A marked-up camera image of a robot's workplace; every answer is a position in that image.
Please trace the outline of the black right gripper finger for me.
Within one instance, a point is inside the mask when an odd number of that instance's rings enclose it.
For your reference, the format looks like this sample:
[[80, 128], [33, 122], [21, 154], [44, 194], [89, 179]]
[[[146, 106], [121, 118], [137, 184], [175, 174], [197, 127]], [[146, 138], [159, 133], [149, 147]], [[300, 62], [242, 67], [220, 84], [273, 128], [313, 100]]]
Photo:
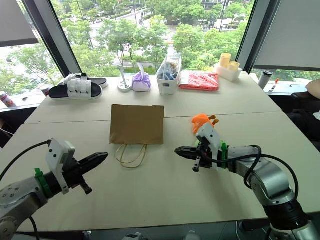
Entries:
[[198, 154], [196, 152], [186, 152], [186, 151], [179, 151], [176, 152], [177, 155], [179, 155], [182, 158], [189, 159], [189, 160], [196, 160], [198, 157]]
[[181, 146], [177, 147], [174, 150], [175, 153], [196, 153], [197, 148], [196, 147], [190, 147], [190, 146]]

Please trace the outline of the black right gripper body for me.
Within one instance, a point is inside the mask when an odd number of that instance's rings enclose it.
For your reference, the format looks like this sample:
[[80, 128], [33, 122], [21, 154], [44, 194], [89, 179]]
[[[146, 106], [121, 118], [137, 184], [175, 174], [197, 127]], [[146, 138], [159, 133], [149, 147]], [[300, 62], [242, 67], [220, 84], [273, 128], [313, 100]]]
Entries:
[[212, 149], [206, 138], [203, 138], [193, 151], [196, 154], [195, 164], [192, 167], [194, 172], [198, 173], [200, 168], [210, 169], [212, 167]]

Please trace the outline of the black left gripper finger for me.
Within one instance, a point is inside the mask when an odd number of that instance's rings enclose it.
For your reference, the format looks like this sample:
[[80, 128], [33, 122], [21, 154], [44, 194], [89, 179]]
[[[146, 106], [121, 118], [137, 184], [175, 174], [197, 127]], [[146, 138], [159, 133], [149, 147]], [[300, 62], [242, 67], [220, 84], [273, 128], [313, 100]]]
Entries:
[[82, 173], [86, 174], [106, 160], [106, 156], [87, 157], [82, 160]]
[[91, 155], [89, 155], [89, 156], [87, 156], [87, 157], [85, 157], [85, 158], [90, 158], [90, 157], [106, 157], [106, 159], [107, 159], [108, 155], [109, 155], [108, 152], [96, 152], [96, 153], [93, 153], [93, 154], [91, 154]]

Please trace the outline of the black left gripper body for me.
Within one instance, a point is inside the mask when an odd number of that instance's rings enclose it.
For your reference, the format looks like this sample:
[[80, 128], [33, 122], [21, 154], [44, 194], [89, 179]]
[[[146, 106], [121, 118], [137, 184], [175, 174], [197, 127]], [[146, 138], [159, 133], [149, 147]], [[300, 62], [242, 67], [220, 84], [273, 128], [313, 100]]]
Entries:
[[74, 189], [80, 186], [86, 195], [90, 194], [93, 190], [86, 183], [83, 175], [89, 170], [89, 158], [84, 158], [77, 161], [74, 157], [66, 163], [63, 167], [63, 177], [66, 181], [68, 189]]

